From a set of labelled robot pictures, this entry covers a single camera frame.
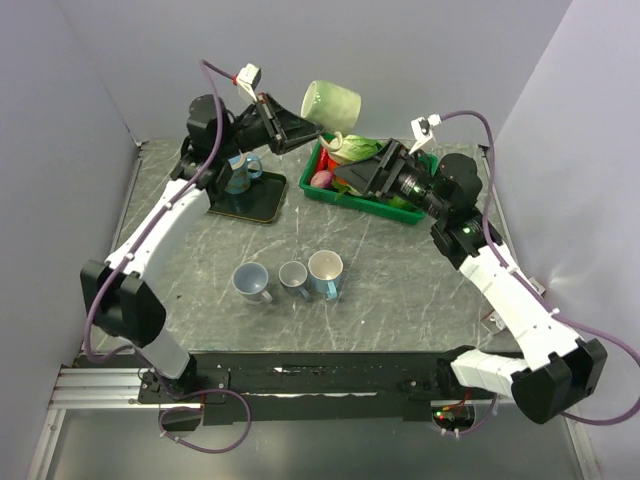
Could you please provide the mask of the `pale green mug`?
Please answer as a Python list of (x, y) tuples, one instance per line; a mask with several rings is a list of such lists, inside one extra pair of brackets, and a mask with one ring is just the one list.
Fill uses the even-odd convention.
[(327, 151), (334, 152), (354, 129), (361, 106), (358, 93), (326, 80), (314, 80), (303, 97), (300, 116), (322, 127), (318, 140)]

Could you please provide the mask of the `light blue faceted mug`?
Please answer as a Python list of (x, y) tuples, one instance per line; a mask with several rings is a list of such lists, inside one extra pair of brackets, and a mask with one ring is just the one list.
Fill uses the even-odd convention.
[(331, 250), (319, 250), (311, 255), (307, 268), (312, 289), (328, 300), (336, 300), (344, 270), (341, 257)]

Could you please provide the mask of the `small blue-grey mug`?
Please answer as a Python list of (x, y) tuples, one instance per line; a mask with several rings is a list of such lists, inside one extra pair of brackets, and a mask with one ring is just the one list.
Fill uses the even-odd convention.
[(278, 278), (283, 289), (291, 296), (311, 301), (311, 294), (307, 288), (308, 270), (299, 261), (288, 261), (281, 265)]

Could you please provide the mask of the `grey-blue round mug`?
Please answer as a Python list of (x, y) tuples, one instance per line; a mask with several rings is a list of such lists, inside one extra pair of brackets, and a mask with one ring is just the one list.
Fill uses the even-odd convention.
[(234, 271), (232, 284), (242, 298), (250, 304), (270, 304), (273, 301), (268, 291), (269, 273), (260, 263), (247, 262), (240, 265)]

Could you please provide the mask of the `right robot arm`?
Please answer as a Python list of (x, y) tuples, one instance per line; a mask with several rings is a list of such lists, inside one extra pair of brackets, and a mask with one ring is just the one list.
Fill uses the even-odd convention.
[(544, 424), (590, 396), (607, 352), (555, 320), (521, 283), (509, 248), (476, 206), (483, 183), (476, 161), (448, 154), (430, 170), (418, 152), (390, 140), (365, 160), (338, 166), (335, 175), (363, 196), (400, 197), (435, 222), (439, 252), (472, 282), (516, 340), (521, 358), (459, 347), (438, 362), (437, 387), (448, 398), (481, 388), (513, 399), (531, 421)]

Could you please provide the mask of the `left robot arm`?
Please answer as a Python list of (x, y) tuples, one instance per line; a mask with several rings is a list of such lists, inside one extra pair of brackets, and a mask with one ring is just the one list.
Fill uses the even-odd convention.
[(163, 376), (162, 390), (177, 402), (191, 399), (198, 388), (193, 357), (165, 326), (166, 310), (152, 287), (164, 262), (186, 233), (225, 191), (232, 177), (230, 159), (267, 146), (287, 153), (317, 137), (323, 128), (260, 93), (239, 115), (229, 113), (215, 94), (189, 106), (188, 134), (180, 158), (160, 200), (134, 233), (102, 262), (89, 260), (80, 272), (87, 320), (84, 351), (95, 363), (91, 330), (125, 340)]

